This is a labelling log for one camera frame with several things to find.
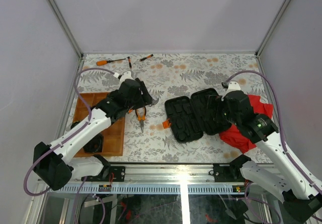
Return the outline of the black plastic tool case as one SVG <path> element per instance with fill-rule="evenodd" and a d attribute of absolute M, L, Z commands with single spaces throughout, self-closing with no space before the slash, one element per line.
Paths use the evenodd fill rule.
<path fill-rule="evenodd" d="M 214 88 L 195 92 L 191 97 L 181 96 L 165 101 L 167 119 L 164 129 L 170 128 L 179 143 L 187 143 L 200 139 L 204 134 L 216 135 L 231 127 L 229 122 L 216 124 L 206 121 L 206 97 L 218 95 Z"/>

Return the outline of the large orange screwdriver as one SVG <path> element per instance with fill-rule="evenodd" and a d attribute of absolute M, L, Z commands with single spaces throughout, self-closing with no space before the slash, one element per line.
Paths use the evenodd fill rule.
<path fill-rule="evenodd" d="M 115 59 L 115 60 L 100 60 L 100 61 L 96 62 L 96 65 L 97 66 L 103 66 L 103 65 L 106 65 L 106 64 L 109 64 L 109 63 L 114 63 L 114 62 L 123 61 L 123 60 L 125 60 L 125 59 L 121 58 L 121 59 Z"/>

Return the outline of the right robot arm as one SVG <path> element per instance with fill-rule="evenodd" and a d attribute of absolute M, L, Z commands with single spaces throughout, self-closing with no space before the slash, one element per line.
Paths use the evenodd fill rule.
<path fill-rule="evenodd" d="M 241 90 L 224 96 L 207 96 L 207 110 L 218 124 L 235 125 L 263 151 L 281 177 L 263 169 L 242 155 L 230 163 L 230 177 L 254 182 L 282 202 L 284 209 L 298 222 L 305 222 L 321 209 L 321 180 L 305 167 L 285 143 L 276 124 L 265 114 L 254 112 L 249 97 Z"/>

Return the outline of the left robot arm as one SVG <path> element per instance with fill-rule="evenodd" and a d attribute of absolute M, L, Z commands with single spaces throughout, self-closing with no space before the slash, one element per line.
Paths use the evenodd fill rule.
<path fill-rule="evenodd" d="M 103 130 L 112 126 L 129 110 L 151 105 L 152 96 L 140 79 L 126 79 L 120 88 L 110 92 L 67 134 L 51 144 L 38 143 L 34 148 L 33 171 L 56 191 L 71 179 L 105 181 L 110 164 L 101 155 L 74 159 L 76 153 Z"/>

